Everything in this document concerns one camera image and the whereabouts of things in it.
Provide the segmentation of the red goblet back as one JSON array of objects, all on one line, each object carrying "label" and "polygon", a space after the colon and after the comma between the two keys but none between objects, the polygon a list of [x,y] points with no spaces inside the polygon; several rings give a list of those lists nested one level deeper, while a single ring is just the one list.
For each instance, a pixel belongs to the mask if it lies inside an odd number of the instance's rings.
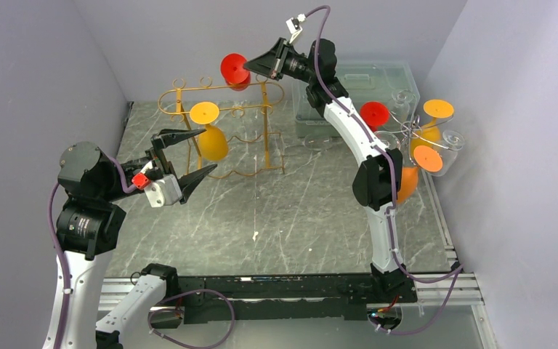
[{"label": "red goblet back", "polygon": [[247,89],[251,82],[251,72],[244,68],[245,62],[246,58],[235,52],[226,55],[221,61],[221,74],[234,91]]}]

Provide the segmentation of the red goblet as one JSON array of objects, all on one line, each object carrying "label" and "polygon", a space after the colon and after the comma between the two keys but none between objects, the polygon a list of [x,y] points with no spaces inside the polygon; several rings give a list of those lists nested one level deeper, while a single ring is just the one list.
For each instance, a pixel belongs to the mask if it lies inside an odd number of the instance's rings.
[{"label": "red goblet", "polygon": [[234,91],[247,89],[251,82],[251,72],[244,68],[245,62],[246,58],[235,52],[226,55],[221,61],[221,74]]},{"label": "red goblet", "polygon": [[372,132],[376,132],[379,127],[384,126],[391,116],[388,108],[377,101],[370,101],[363,104],[359,113]]}]

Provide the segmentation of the yellow goblet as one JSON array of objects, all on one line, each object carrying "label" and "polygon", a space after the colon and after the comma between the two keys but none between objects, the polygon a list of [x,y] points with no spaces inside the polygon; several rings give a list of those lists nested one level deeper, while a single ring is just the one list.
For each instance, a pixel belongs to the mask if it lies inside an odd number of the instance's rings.
[{"label": "yellow goblet", "polygon": [[204,126],[204,132],[198,136],[198,147],[202,157],[209,161],[221,161],[228,154],[225,134],[212,124],[218,116],[219,107],[213,102],[199,102],[190,109],[191,120]]},{"label": "yellow goblet", "polygon": [[410,152],[423,145],[434,148],[440,144],[442,134],[438,122],[447,121],[454,114],[454,107],[446,100],[431,99],[423,104],[424,113],[430,117],[429,122],[418,127],[410,141]]}]

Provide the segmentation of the gold wire glass rack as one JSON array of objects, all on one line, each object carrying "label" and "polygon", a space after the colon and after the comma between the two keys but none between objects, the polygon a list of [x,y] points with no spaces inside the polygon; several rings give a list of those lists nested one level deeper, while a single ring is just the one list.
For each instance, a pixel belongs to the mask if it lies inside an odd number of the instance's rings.
[{"label": "gold wire glass rack", "polygon": [[285,172],[283,136],[270,127],[274,107],[284,97],[281,85],[259,76],[251,77],[243,91],[232,90],[226,82],[215,84],[212,78],[202,77],[194,87],[189,87],[184,79],[173,80],[171,89],[157,99],[157,106],[171,121],[191,130],[204,129],[190,118],[190,109],[195,104],[209,101],[218,105],[219,116],[212,124],[225,134],[228,154],[221,161],[206,160],[195,136],[187,143],[185,173],[216,164],[221,169],[215,175],[219,180],[232,175],[254,177],[268,171]]}]

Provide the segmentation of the clear stemless glass front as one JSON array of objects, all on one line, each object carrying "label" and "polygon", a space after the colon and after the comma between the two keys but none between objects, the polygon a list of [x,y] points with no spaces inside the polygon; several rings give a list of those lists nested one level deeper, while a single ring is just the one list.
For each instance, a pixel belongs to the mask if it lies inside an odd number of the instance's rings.
[{"label": "clear stemless glass front", "polygon": [[402,124],[413,115],[416,105],[416,94],[409,89],[398,89],[392,93],[390,113],[392,118]]}]

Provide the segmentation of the tall clear flute glass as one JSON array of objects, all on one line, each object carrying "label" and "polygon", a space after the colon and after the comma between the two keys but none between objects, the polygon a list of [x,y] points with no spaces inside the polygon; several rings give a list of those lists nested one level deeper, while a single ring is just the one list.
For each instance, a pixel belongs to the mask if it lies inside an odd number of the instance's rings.
[{"label": "tall clear flute glass", "polygon": [[374,132],[375,136],[380,140],[382,144],[384,144],[388,149],[400,149],[401,142],[392,132],[387,131],[376,131]]}]

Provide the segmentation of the silver wire glass rack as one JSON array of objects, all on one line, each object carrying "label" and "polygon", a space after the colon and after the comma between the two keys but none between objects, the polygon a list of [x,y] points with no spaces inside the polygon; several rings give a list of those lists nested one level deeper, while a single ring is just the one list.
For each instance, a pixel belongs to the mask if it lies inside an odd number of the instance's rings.
[{"label": "silver wire glass rack", "polygon": [[[426,114],[424,114],[424,115],[428,119],[428,122],[429,122],[430,117],[428,117]],[[441,121],[441,122],[437,123],[437,125],[438,125],[438,127],[441,131],[441,134],[447,129],[447,128],[444,127],[444,124],[451,121],[453,119],[453,117],[454,117],[454,114],[447,121]],[[415,107],[413,109],[413,115],[410,117],[410,119],[408,121],[403,122],[402,124],[398,124],[392,118],[392,116],[390,116],[389,121],[384,126],[379,127],[379,129],[377,131],[387,131],[387,132],[394,133],[395,136],[401,142],[401,148],[407,151],[407,154],[405,155],[405,157],[408,160],[408,162],[410,162],[412,164],[415,164],[415,161],[412,158],[413,154],[410,152],[410,141],[415,136],[416,129],[418,127],[420,127],[421,125],[424,125],[426,123],[424,123],[421,120],[420,115],[417,114],[416,105],[415,105]]]}]

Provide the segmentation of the orange goblet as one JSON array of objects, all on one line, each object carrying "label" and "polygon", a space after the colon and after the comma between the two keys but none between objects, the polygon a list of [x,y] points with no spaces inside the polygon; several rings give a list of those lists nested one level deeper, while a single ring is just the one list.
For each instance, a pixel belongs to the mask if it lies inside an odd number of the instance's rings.
[{"label": "orange goblet", "polygon": [[421,169],[428,172],[440,171],[444,164],[442,156],[434,148],[426,145],[418,145],[413,149],[414,166],[404,165],[401,170],[400,189],[397,193],[397,202],[402,204],[415,191],[419,183],[419,171]]}]

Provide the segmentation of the clear ribbed wine glass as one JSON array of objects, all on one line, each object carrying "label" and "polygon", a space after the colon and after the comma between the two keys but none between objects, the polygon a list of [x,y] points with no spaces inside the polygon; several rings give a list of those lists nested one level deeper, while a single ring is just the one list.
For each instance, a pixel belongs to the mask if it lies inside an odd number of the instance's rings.
[{"label": "clear ribbed wine glass", "polygon": [[430,171],[429,173],[435,177],[441,177],[445,175],[449,169],[454,165],[459,152],[465,146],[466,141],[464,136],[454,130],[446,129],[442,133],[441,140],[435,141],[436,145],[433,147],[436,150],[442,160],[442,167],[438,171]]}]

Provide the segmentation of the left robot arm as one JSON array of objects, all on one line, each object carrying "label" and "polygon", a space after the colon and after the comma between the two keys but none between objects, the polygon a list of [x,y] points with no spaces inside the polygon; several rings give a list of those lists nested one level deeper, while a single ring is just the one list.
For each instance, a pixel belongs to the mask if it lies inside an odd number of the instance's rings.
[{"label": "left robot arm", "polygon": [[87,141],[62,153],[56,186],[68,198],[58,215],[48,217],[57,285],[45,348],[123,348],[152,307],[180,299],[176,268],[152,263],[114,309],[98,315],[105,274],[126,218],[118,200],[143,194],[153,208],[185,204],[213,166],[178,177],[164,150],[200,134],[198,129],[162,129],[142,158],[125,163]]}]

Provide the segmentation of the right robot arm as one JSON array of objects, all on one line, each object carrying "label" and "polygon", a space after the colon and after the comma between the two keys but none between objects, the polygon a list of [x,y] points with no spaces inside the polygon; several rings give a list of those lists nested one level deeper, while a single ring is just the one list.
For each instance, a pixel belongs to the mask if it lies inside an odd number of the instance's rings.
[{"label": "right robot arm", "polygon": [[402,288],[414,286],[397,245],[395,216],[403,155],[370,130],[337,78],[336,65],[336,47],[328,39],[315,40],[305,55],[280,38],[268,52],[246,61],[243,67],[276,81],[289,76],[306,82],[310,106],[347,144],[358,164],[352,192],[365,210],[371,234],[371,291],[377,300],[388,302]]}]

